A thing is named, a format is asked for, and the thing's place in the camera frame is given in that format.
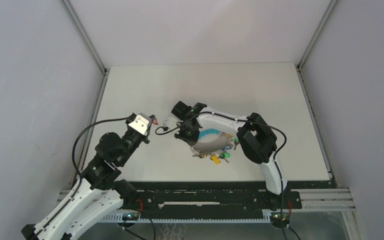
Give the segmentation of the metal key organizer ring plate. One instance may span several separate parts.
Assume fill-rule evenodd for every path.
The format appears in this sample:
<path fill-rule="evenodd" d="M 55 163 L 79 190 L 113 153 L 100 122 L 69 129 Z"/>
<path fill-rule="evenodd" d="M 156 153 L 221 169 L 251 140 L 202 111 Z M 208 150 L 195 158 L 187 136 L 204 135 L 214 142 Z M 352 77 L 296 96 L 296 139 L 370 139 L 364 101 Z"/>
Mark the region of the metal key organizer ring plate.
<path fill-rule="evenodd" d="M 208 128 L 201 131 L 198 140 L 190 150 L 192 156 L 200 159 L 209 159 L 219 165 L 222 161 L 229 163 L 230 151 L 235 151 L 239 145 L 239 139 L 229 133 Z"/>

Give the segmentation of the key with red tag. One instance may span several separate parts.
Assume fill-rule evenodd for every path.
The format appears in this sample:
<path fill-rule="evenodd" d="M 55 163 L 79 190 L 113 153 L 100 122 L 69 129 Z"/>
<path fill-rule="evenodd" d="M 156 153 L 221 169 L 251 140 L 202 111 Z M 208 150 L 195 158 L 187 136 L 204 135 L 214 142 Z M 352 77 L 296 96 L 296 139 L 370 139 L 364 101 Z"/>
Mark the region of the key with red tag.
<path fill-rule="evenodd" d="M 156 117 L 153 118 L 152 124 L 159 126 L 159 122 L 158 122 L 158 119 Z"/>

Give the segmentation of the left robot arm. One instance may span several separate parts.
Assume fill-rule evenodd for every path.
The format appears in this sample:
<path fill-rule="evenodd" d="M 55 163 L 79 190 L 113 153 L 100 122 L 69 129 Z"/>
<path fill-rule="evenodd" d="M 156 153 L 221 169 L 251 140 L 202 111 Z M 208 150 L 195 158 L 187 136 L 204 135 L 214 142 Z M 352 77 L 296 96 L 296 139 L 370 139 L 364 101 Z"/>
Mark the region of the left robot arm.
<path fill-rule="evenodd" d="M 141 143 L 149 143 L 155 116 L 143 113 L 123 118 L 123 136 L 105 133 L 95 147 L 95 156 L 79 173 L 79 179 L 63 200 L 43 220 L 21 230 L 26 240 L 77 240 L 103 217 L 137 202 L 136 189 L 118 180 L 121 168 Z"/>

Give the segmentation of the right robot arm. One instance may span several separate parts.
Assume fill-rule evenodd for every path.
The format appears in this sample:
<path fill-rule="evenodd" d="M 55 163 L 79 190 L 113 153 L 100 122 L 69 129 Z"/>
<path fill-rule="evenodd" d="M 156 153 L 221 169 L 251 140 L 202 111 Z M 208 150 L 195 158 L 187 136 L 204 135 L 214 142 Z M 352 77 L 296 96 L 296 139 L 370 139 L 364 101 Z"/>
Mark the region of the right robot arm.
<path fill-rule="evenodd" d="M 278 153 L 287 142 L 284 132 L 269 126 L 256 112 L 238 116 L 217 111 L 200 102 L 189 106 L 178 101 L 171 114 L 179 120 L 174 135 L 176 139 L 184 141 L 200 154 L 208 154 L 222 149 L 221 146 L 210 147 L 215 141 L 202 142 L 206 132 L 216 131 L 220 140 L 239 145 L 246 158 L 258 165 L 270 192 L 269 203 L 275 208 L 288 203 L 288 181 L 277 162 Z"/>

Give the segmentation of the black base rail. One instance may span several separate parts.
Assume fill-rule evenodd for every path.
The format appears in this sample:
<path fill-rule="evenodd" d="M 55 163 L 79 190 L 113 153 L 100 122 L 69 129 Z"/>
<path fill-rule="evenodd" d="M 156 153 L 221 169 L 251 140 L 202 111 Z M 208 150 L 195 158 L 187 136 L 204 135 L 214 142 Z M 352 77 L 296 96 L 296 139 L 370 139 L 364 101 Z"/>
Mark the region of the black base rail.
<path fill-rule="evenodd" d="M 146 182 L 133 181 L 142 218 L 233 219 L 257 217 L 265 211 L 285 215 L 303 207 L 297 191 L 282 196 L 266 189 L 264 181 Z"/>

